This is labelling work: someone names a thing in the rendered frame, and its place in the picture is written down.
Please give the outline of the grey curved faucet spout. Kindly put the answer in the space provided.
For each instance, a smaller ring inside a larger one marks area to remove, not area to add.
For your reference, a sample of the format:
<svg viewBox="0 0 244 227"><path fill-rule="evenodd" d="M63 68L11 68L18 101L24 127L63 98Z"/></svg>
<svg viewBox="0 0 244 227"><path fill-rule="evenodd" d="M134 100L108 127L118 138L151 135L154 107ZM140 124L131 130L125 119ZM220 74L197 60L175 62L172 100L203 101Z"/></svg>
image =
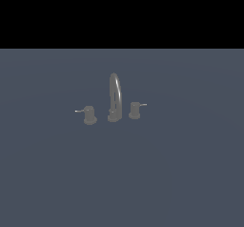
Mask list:
<svg viewBox="0 0 244 227"><path fill-rule="evenodd" d="M122 118L122 92L118 75L114 72L110 77L110 98L108 121L116 122Z"/></svg>

